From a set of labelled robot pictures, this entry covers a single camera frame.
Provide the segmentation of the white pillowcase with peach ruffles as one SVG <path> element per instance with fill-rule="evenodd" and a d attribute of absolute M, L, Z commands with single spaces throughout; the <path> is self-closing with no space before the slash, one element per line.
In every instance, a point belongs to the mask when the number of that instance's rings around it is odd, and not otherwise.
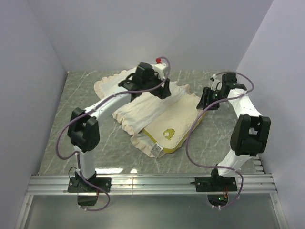
<path fill-rule="evenodd" d="M 153 142 L 146 136 L 143 129 L 170 105 L 178 102 L 184 95 L 192 94 L 189 85 L 179 86 L 176 82 L 170 82 L 170 91 L 171 96 L 163 100 L 145 92 L 112 114 L 113 118 L 122 125 L 122 129 L 131 136 L 133 146 L 149 157 L 152 157 L 149 150 Z"/>

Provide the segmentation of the cream pillow with yellow edge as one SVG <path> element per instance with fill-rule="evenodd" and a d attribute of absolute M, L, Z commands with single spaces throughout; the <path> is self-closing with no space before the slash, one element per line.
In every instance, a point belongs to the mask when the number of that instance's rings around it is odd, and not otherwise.
<path fill-rule="evenodd" d="M 186 94 L 143 129 L 153 142 L 149 150 L 152 157 L 160 158 L 182 145 L 200 113 L 196 109 L 199 101 L 200 98 L 195 94 Z"/>

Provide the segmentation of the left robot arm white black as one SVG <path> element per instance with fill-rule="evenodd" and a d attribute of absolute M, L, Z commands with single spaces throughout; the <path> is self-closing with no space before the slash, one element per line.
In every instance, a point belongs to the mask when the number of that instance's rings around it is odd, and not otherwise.
<path fill-rule="evenodd" d="M 163 63 L 160 58 L 153 65 L 141 62 L 113 85 L 105 98 L 84 110 L 76 108 L 72 112 L 67 135 L 77 157 L 75 179 L 85 192 L 97 187 L 97 173 L 90 152 L 100 141 L 100 122 L 144 92 L 150 92 L 160 99 L 169 97 L 169 71 L 170 64 Z"/>

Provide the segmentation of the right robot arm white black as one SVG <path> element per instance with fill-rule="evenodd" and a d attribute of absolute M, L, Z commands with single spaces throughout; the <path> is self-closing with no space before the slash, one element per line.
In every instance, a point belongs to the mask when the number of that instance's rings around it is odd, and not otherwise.
<path fill-rule="evenodd" d="M 248 96 L 254 88 L 247 89 L 236 76 L 236 72 L 214 74 L 211 86 L 203 89 L 196 107 L 217 110 L 220 103 L 229 102 L 238 118 L 230 139 L 231 149 L 211 172 L 210 185 L 217 191 L 229 183 L 246 161 L 265 151 L 271 126 L 271 119 L 261 115 Z"/>

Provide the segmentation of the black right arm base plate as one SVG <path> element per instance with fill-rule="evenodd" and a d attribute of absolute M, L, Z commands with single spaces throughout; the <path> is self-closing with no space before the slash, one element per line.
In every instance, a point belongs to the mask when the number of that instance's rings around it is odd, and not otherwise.
<path fill-rule="evenodd" d="M 234 177 L 195 177 L 196 192 L 207 192 L 208 202 L 212 207 L 225 207 L 228 204 L 228 193 L 237 191 L 237 183 Z"/>

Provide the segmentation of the aluminium mounting rail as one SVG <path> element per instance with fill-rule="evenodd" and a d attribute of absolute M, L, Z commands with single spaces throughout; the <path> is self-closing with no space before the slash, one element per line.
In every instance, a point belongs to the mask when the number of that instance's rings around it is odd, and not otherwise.
<path fill-rule="evenodd" d="M 110 195 L 191 195 L 198 194 L 193 184 L 197 174 L 115 174 L 110 177 Z M 77 195 L 68 192 L 67 176 L 32 176 L 27 195 Z M 272 175 L 246 174 L 242 194 L 277 193 Z"/>

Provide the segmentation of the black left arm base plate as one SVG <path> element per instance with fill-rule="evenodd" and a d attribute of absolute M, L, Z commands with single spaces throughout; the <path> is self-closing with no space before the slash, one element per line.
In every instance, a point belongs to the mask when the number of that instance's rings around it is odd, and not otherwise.
<path fill-rule="evenodd" d="M 110 192 L 112 179 L 109 177 L 96 177 L 88 180 L 91 184 Z M 76 193 L 77 202 L 80 206 L 94 206 L 97 203 L 98 195 L 101 191 L 87 184 L 77 173 L 69 180 L 68 193 Z"/>

